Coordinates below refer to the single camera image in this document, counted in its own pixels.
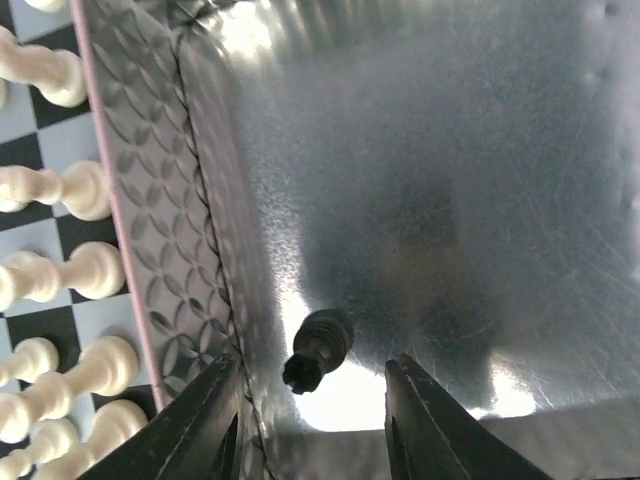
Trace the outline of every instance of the checkered board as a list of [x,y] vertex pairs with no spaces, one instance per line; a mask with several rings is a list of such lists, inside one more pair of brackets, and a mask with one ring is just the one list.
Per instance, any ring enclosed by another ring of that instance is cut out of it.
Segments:
[[[60,13],[47,14],[23,0],[0,0],[0,25],[10,29],[23,44],[78,53],[68,6]],[[72,109],[60,108],[33,87],[8,84],[7,104],[0,109],[0,165],[19,164],[62,173],[81,160],[99,160],[88,103]],[[30,250],[63,261],[80,243],[96,240],[117,246],[111,218],[83,222],[69,215],[61,204],[49,207],[39,203],[30,204],[22,212],[0,213],[0,260],[18,250]],[[138,351],[141,370],[133,386],[119,397],[78,397],[69,418],[82,438],[86,438],[95,410],[114,398],[133,400],[149,418],[156,413],[126,286],[104,300],[88,301],[74,291],[64,290],[48,303],[17,302],[0,313],[0,361],[6,360],[21,340],[40,336],[57,346],[59,371],[65,372],[77,363],[83,345],[105,334],[129,340]],[[13,381],[0,392],[17,391],[25,386]],[[25,444],[0,444],[0,456]]]

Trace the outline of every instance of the chessboard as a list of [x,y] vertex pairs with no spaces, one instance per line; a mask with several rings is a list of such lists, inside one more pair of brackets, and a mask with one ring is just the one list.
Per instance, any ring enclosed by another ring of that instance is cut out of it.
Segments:
[[[10,30],[23,45],[78,53],[69,6],[44,13],[24,0],[0,1],[0,26]],[[58,173],[83,160],[99,161],[98,144],[88,102],[75,108],[51,104],[33,86],[7,82],[6,104],[0,108],[0,166],[22,165]],[[111,217],[82,221],[60,203],[31,203],[16,213],[0,213],[0,262],[17,251],[31,251],[63,262],[84,242],[100,241],[118,246]],[[140,345],[131,294],[125,286],[102,300],[88,300],[76,291],[63,289],[54,300],[36,303],[18,300],[0,313],[0,362],[15,346],[32,337],[50,340],[60,355],[59,372],[78,362],[81,350],[104,335],[126,339],[137,351],[140,372],[131,387],[117,397],[84,394],[76,398],[68,418],[86,439],[98,408],[116,398],[142,407],[148,418],[155,415],[149,373]],[[16,392],[27,386],[11,380],[0,392]],[[28,441],[0,444],[0,456]]]

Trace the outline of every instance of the scratched metal surface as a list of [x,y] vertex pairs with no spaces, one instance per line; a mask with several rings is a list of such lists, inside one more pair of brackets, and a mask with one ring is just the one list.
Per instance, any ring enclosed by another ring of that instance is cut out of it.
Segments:
[[[382,428],[398,352],[556,478],[640,472],[639,48],[633,1],[243,1],[187,32],[277,478],[321,463],[340,478],[291,435]],[[353,351],[294,397],[279,378],[293,336],[333,307]],[[384,443],[357,438],[341,457],[374,478]]]

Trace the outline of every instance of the embossed pattern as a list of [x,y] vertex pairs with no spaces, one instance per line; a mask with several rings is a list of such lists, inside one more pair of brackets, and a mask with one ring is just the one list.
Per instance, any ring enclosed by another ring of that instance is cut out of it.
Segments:
[[84,3],[116,181],[165,402],[229,348],[229,298],[161,3]]

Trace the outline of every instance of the chess piece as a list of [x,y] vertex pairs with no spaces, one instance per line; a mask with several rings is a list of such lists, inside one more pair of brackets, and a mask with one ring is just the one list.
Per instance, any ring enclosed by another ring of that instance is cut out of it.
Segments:
[[147,424],[142,409],[129,400],[107,403],[96,413],[91,435],[61,457],[40,467],[33,480],[74,480],[125,443]]
[[19,45],[4,27],[0,27],[0,78],[33,85],[60,107],[77,107],[87,99],[80,57],[68,50]]
[[56,13],[62,10],[67,0],[24,0],[27,5],[46,13]]
[[49,340],[27,338],[16,345],[8,361],[0,363],[0,386],[11,378],[33,383],[39,375],[56,370],[59,361],[58,350]]
[[16,252],[0,265],[0,311],[20,298],[49,302],[62,288],[91,300],[106,298],[124,281],[120,251],[108,243],[82,243],[61,264],[33,252]]
[[66,418],[36,424],[31,443],[24,450],[13,450],[0,459],[0,480],[17,480],[36,463],[49,462],[64,455],[79,441],[78,431]]
[[0,167],[0,211],[17,212],[30,202],[62,202],[80,220],[102,220],[111,215],[109,184],[100,163],[85,160],[63,175],[21,165]]
[[33,424],[62,418],[83,393],[113,396],[138,375],[138,357],[125,340],[106,336],[90,343],[66,373],[47,372],[22,392],[0,395],[0,441],[22,441]]
[[0,78],[0,108],[7,104],[7,98],[9,97],[9,88],[7,82]]

